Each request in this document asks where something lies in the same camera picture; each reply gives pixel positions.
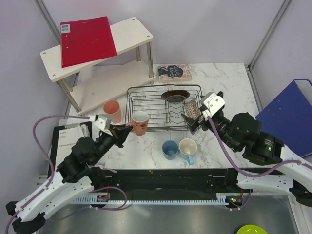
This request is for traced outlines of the pink patterned ceramic mug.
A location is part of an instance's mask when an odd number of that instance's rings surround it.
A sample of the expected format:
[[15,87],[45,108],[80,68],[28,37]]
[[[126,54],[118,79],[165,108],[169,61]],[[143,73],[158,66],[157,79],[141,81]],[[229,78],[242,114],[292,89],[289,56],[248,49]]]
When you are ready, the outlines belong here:
[[126,126],[132,126],[132,132],[137,136],[142,136],[146,133],[149,122],[149,115],[144,111],[136,111],[132,114],[131,121]]

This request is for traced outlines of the light blue ceramic mug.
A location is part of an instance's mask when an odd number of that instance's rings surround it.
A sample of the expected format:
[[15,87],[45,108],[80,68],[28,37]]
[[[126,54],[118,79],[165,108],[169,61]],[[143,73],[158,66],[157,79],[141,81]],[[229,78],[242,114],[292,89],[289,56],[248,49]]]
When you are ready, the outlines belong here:
[[179,156],[189,165],[194,164],[194,154],[197,152],[197,144],[190,138],[185,138],[179,143]]

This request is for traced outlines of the tall pink plastic cup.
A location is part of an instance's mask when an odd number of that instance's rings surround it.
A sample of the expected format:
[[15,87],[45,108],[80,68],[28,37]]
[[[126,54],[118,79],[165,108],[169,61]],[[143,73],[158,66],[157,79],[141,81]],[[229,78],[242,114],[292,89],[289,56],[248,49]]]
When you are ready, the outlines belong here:
[[104,112],[111,118],[114,124],[122,121],[121,106],[116,100],[109,100],[103,106]]

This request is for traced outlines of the small blue cup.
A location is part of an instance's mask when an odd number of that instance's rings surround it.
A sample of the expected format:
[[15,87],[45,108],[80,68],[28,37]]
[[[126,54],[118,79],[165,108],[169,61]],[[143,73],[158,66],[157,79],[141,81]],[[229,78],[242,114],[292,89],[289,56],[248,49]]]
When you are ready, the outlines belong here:
[[179,153],[178,144],[175,141],[168,140],[162,145],[162,153],[167,160],[173,160]]

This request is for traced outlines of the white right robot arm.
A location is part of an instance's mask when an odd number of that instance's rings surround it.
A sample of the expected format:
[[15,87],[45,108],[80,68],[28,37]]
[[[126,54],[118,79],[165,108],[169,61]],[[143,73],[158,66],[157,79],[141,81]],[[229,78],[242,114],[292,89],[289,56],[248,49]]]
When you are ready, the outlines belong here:
[[[312,205],[312,165],[296,155],[281,140],[261,131],[261,122],[254,119],[249,113],[236,114],[232,120],[224,117],[219,110],[213,117],[199,116],[192,119],[183,116],[191,133],[199,128],[210,130],[233,168],[239,175],[250,178],[264,177],[269,179],[275,170],[289,176],[292,186],[287,189],[302,205]],[[242,152],[244,159],[259,166],[270,165],[271,168],[260,174],[250,174],[240,169],[229,156],[226,148],[233,152]]]

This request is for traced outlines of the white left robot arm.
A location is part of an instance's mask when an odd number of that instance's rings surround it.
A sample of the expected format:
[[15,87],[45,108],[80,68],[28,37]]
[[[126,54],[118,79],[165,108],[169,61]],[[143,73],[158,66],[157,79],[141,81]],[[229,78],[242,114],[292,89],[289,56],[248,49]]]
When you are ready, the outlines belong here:
[[6,205],[11,216],[8,227],[18,234],[32,234],[60,208],[78,196],[109,189],[106,174],[97,162],[113,147],[123,147],[131,125],[111,125],[96,140],[83,136],[51,176],[27,198]]

